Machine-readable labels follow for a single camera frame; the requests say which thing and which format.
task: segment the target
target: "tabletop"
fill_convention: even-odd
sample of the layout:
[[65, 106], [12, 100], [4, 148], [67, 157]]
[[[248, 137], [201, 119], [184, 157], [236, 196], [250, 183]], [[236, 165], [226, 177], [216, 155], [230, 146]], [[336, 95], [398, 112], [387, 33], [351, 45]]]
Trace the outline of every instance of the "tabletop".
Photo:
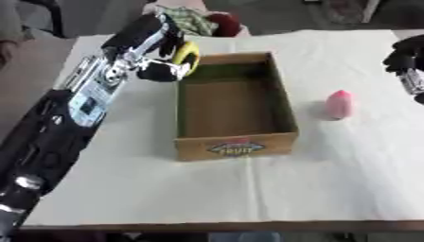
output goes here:
[[[105, 38], [79, 39], [59, 79]], [[204, 54], [274, 55], [299, 123], [293, 153], [178, 163], [172, 146], [174, 86], [134, 80], [27, 228], [424, 229], [424, 190], [417, 186], [424, 113], [381, 65], [396, 40], [390, 31], [194, 39]], [[43, 61], [52, 62], [47, 56]], [[55, 80], [54, 71], [41, 78], [38, 60], [27, 71], [32, 80], [11, 76], [11, 70], [0, 73], [2, 135]], [[354, 95], [355, 113], [328, 121], [322, 101], [339, 89]]]

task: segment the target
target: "robotic arm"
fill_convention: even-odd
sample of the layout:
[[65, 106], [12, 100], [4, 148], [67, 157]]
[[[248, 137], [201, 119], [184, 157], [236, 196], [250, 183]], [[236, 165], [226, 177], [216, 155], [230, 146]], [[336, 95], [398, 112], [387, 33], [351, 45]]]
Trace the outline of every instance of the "robotic arm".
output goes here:
[[400, 77], [405, 90], [424, 104], [424, 35], [397, 42], [393, 48], [383, 62], [386, 71]]
[[[77, 161], [109, 106], [136, 71], [139, 78], [178, 81], [199, 61], [194, 43], [166, 14], [141, 16], [82, 60], [58, 89], [48, 91], [0, 145], [0, 236], [19, 228]], [[152, 60], [159, 49], [172, 61]]]

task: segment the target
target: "white table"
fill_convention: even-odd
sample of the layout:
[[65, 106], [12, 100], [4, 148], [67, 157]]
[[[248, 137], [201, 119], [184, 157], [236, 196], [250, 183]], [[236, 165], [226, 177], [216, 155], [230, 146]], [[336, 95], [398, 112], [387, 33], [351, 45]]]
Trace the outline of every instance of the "white table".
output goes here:
[[[80, 39], [64, 72], [104, 39]], [[135, 80], [116, 100], [78, 163], [26, 225], [422, 230], [424, 163], [419, 142], [424, 110], [380, 64], [396, 40], [390, 31], [195, 39], [204, 54], [271, 51], [275, 55], [300, 127], [293, 154], [177, 163], [172, 145], [173, 86]], [[3, 116], [8, 120], [0, 123], [4, 135], [35, 101], [32, 88], [40, 85], [35, 79], [3, 77], [0, 110], [7, 111]], [[52, 82], [46, 81], [44, 87]], [[353, 93], [355, 114], [343, 121], [326, 121], [321, 102], [339, 89]], [[28, 98], [16, 98], [23, 94]]]

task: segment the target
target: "pink object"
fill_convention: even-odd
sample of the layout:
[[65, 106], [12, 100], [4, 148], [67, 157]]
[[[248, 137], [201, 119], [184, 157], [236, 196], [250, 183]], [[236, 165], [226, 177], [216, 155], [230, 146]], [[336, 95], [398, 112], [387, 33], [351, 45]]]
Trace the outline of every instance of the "pink object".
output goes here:
[[326, 111], [333, 118], [342, 119], [352, 114], [352, 95], [343, 90], [328, 97]]

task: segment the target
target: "cardboard box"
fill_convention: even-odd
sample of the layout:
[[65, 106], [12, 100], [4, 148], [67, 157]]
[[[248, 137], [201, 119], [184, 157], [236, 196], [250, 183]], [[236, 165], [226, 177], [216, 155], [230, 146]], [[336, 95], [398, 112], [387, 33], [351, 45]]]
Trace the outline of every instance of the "cardboard box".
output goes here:
[[178, 159], [287, 154], [298, 135], [270, 53], [202, 57], [178, 86]]

